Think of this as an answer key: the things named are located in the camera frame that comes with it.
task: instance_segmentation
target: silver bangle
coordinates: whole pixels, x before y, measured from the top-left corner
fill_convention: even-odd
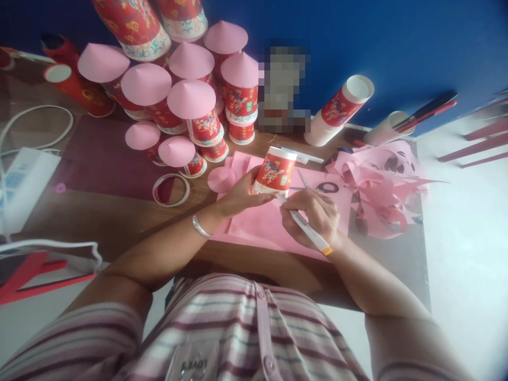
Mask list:
[[[211,234],[208,234],[203,230],[203,228],[199,224],[199,221],[197,220],[197,215],[192,216],[192,225],[194,226],[194,229],[196,229],[196,231],[204,238],[210,238],[212,236]]]

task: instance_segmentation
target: striped shirt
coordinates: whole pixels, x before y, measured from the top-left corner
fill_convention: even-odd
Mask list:
[[[0,370],[1,380],[365,380],[344,337],[307,296],[235,275],[180,279],[142,341],[131,308],[100,303],[45,327]],[[394,369],[414,379],[429,367]]]

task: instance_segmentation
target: power strip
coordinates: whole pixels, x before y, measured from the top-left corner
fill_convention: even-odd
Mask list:
[[[14,234],[23,230],[60,159],[56,155],[31,148],[20,150],[5,176],[5,188],[0,194],[0,221],[6,221],[7,225],[5,231],[3,223],[0,223],[0,234]]]

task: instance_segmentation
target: person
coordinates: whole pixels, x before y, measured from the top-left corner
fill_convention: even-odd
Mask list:
[[[108,266],[7,362],[0,379],[368,379],[340,331],[310,298],[236,275],[176,280],[163,317],[142,341],[152,293],[178,274],[223,221],[273,200],[253,194],[258,170],[216,203]],[[327,258],[366,315],[376,380],[472,379],[418,298],[337,230],[331,199],[303,190],[280,208],[287,232],[316,249],[289,210],[304,211],[333,249]]]

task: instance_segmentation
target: forearm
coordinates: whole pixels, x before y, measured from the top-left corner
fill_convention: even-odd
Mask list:
[[[217,203],[200,210],[197,217],[208,234],[213,234],[224,221]],[[206,241],[194,229],[189,216],[140,242],[105,272],[127,277],[154,292],[184,268]]]
[[[328,258],[368,315],[431,320],[420,300],[390,271],[346,238]]]

